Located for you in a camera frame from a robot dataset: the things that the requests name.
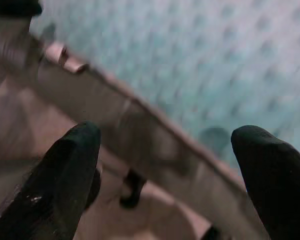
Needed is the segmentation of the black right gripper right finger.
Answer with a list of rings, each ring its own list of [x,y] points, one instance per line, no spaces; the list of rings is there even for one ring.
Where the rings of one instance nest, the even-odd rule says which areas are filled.
[[[300,240],[300,153],[255,125],[235,129],[231,145],[269,237]]]

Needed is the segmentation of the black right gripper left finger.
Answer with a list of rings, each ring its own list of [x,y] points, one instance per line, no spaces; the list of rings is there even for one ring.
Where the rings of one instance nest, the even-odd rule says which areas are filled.
[[[0,240],[71,240],[97,171],[101,131],[86,121],[59,138],[0,206]]]

